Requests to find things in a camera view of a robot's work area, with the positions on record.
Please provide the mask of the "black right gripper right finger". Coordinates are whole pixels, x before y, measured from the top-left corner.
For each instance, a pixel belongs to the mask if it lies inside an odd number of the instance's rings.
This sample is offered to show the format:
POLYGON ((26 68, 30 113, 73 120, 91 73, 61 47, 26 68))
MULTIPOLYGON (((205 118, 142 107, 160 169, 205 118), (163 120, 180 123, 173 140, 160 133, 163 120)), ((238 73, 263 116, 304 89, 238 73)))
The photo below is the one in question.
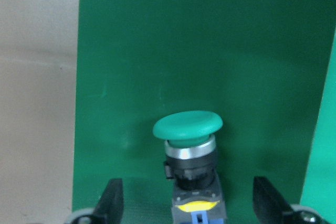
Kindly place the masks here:
POLYGON ((263 176, 255 176, 253 180, 253 210, 259 223, 293 223, 293 208, 263 176))

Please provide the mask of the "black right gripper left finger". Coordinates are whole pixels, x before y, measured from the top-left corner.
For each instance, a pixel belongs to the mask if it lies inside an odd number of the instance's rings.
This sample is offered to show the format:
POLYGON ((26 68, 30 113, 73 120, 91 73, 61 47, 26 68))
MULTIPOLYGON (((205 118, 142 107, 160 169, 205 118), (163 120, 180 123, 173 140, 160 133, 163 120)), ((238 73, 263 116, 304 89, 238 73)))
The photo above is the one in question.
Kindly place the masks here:
POLYGON ((92 212, 92 223, 121 223, 123 216, 123 181, 110 179, 92 212))

